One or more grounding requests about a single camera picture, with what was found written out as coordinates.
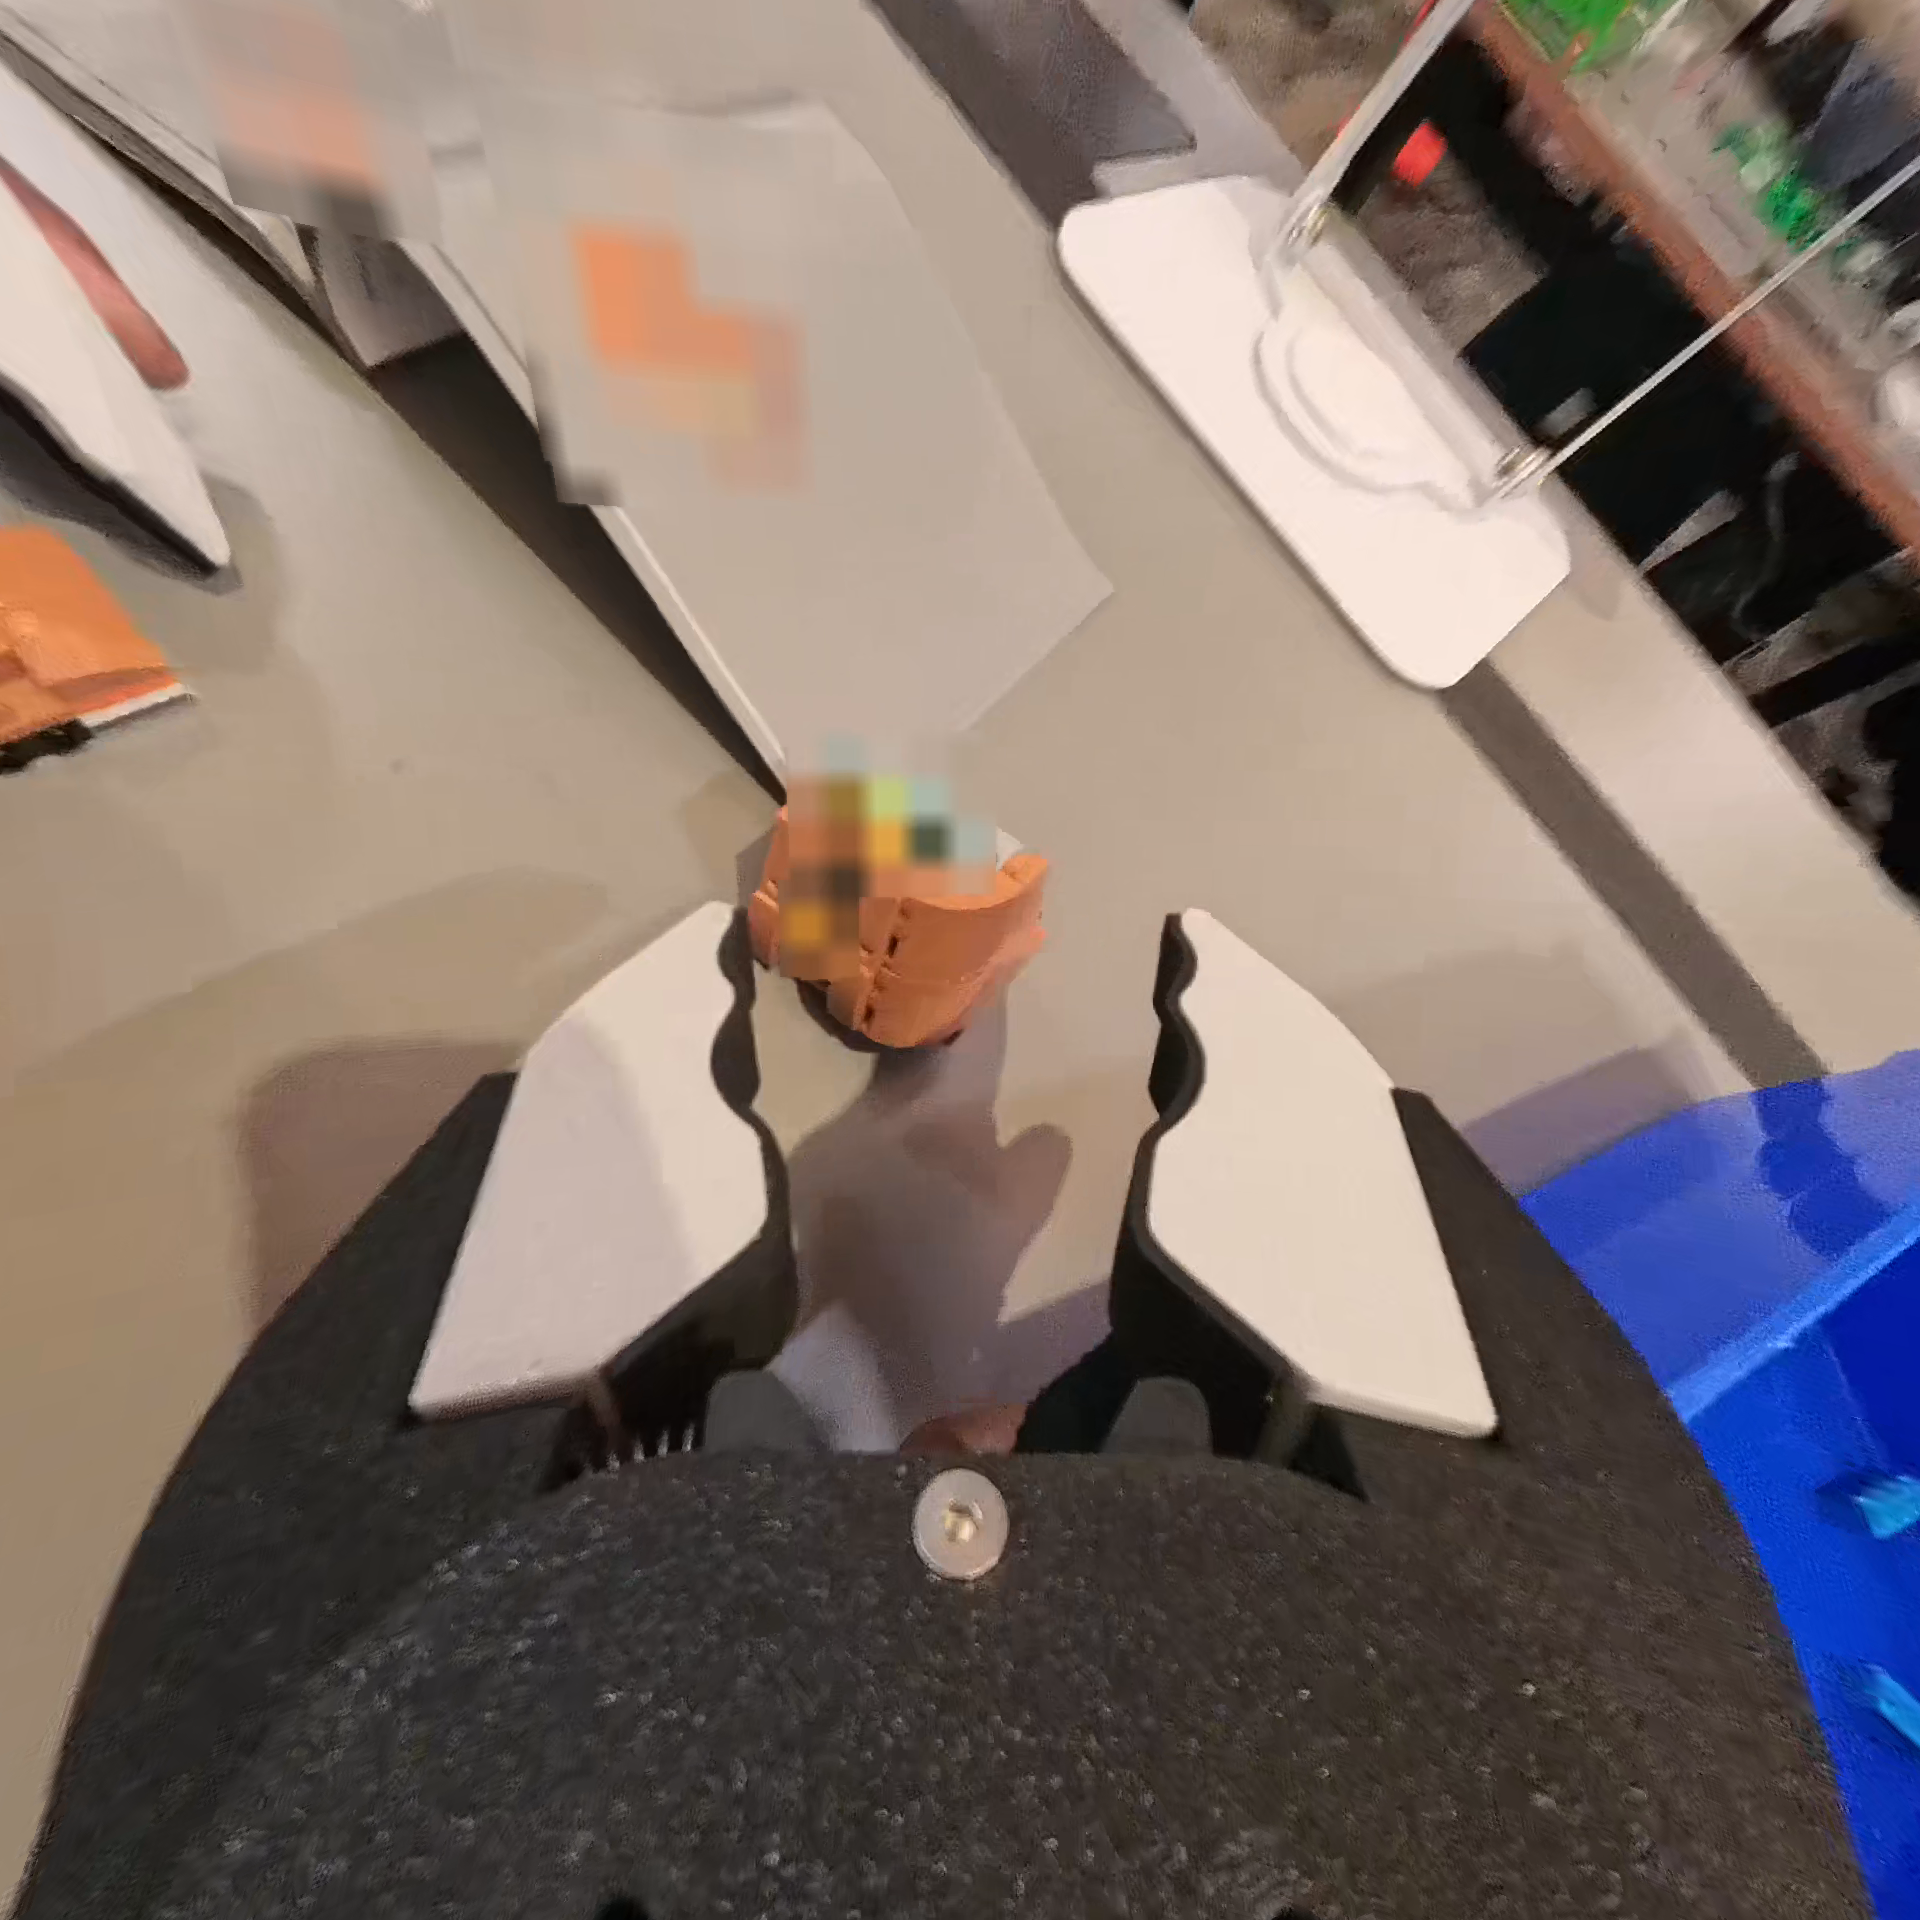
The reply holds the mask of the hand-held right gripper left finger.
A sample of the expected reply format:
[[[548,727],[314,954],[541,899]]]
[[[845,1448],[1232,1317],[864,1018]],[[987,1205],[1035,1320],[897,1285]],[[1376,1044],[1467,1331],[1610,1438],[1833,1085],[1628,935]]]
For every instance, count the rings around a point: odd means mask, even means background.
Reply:
[[[757,1111],[748,919],[701,902],[528,1048],[408,1399],[422,1422],[579,1404],[704,1424],[797,1323],[782,1149]]]

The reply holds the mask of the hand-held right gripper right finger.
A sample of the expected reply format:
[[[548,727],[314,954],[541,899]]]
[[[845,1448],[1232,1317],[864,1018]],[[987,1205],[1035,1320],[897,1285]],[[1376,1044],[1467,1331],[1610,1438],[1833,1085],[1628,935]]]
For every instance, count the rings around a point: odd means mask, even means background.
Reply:
[[[1220,1443],[1282,1443],[1321,1410],[1491,1438],[1496,1395],[1386,1068],[1201,907],[1163,920],[1154,1013],[1154,1117],[1110,1274],[1128,1359],[1193,1380]]]

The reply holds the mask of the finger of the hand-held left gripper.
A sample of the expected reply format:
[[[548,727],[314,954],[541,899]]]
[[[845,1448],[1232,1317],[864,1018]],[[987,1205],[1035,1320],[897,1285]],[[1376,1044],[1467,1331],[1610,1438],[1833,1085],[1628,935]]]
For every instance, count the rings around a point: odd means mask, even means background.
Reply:
[[[140,299],[152,268],[147,242],[160,236],[145,224],[145,199],[109,155],[9,66],[2,159],[84,229]],[[8,182],[2,383],[96,490],[198,566],[228,565],[227,527],[162,390],[142,382]]]

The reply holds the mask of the brown toy brick assembly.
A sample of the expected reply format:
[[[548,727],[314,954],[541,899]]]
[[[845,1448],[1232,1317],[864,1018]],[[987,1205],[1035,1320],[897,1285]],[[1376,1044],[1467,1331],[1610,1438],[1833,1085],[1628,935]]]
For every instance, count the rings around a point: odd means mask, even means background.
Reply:
[[[164,652],[84,558],[40,526],[2,530],[2,772],[188,699]]]

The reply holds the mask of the brown toy brick vehicle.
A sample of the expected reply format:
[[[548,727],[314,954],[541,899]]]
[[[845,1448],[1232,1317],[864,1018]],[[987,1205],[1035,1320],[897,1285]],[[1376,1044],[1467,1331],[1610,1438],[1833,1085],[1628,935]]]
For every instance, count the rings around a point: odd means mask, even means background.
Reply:
[[[1042,948],[1050,864],[939,780],[794,782],[750,899],[757,959],[881,1048],[955,1039]]]

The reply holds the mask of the blue plastic bin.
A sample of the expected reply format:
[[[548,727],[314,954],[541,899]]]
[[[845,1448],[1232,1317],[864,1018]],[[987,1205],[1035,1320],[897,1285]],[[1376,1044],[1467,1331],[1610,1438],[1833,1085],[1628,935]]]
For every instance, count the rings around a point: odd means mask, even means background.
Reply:
[[[1523,1196],[1643,1357],[1762,1564],[1876,1916],[1917,1916],[1917,1055],[1726,1095]]]

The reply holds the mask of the open grey booklet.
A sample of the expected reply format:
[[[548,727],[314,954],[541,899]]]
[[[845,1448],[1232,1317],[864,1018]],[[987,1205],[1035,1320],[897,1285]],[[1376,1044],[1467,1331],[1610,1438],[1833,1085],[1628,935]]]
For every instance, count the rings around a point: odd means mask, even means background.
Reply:
[[[466,338],[780,774],[1110,594],[969,319],[971,134],[868,5],[5,5],[5,58],[373,370]]]

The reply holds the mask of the white stand with flat base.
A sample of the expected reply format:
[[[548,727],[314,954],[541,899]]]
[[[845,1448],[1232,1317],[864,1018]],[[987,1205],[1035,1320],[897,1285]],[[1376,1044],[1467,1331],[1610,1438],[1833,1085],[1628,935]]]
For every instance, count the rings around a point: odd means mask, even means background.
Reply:
[[[1740,653],[1890,540],[1633,230],[1549,164],[1477,5],[1179,5],[1252,133],[1058,229],[1092,318],[1402,682],[1451,687],[1571,576],[1553,486],[1652,558],[1709,496]]]

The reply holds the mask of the long brown-edged table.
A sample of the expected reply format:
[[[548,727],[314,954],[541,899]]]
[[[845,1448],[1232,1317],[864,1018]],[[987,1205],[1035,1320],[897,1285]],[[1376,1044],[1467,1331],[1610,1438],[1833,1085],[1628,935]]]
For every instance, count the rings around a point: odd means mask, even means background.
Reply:
[[[1913,552],[1915,85],[1858,5],[1477,5],[1466,34]]]

